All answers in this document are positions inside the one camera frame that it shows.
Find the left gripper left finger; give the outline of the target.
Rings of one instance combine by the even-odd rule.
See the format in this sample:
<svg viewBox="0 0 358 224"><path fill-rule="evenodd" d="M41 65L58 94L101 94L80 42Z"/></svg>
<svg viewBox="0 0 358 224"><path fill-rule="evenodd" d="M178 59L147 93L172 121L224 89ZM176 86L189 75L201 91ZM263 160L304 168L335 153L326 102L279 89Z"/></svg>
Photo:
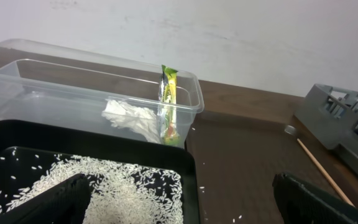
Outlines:
<svg viewBox="0 0 358 224"><path fill-rule="evenodd" d="M82 224L90 199L87 177L75 174L0 215L0 224Z"/></svg>

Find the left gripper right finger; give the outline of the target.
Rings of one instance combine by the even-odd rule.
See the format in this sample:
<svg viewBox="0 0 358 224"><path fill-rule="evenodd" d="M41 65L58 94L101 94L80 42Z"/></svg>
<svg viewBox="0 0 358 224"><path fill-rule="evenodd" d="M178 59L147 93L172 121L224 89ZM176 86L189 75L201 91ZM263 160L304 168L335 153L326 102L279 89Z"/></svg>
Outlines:
<svg viewBox="0 0 358 224"><path fill-rule="evenodd" d="M272 186L285 223L358 224L358 209L292 174L276 174Z"/></svg>

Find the white napkin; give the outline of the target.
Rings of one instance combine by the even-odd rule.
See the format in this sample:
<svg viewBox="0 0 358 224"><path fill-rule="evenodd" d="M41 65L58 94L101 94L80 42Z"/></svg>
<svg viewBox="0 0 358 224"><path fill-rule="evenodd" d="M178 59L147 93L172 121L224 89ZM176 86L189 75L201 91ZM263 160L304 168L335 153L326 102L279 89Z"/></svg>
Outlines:
<svg viewBox="0 0 358 224"><path fill-rule="evenodd" d="M114 128L128 128L141 134L148 142L161 143L154 110L132 106L124 101L107 100L101 116L109 120Z"/></svg>

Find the green yellow snack wrapper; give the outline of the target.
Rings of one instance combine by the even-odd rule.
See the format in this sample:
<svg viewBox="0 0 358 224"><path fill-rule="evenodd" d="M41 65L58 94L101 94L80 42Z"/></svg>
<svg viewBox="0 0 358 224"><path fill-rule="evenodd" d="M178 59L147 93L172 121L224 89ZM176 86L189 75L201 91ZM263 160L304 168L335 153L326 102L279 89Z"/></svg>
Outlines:
<svg viewBox="0 0 358 224"><path fill-rule="evenodd" d="M158 133L162 143L178 146L180 135L177 131L177 70L162 65L159 82L157 111Z"/></svg>

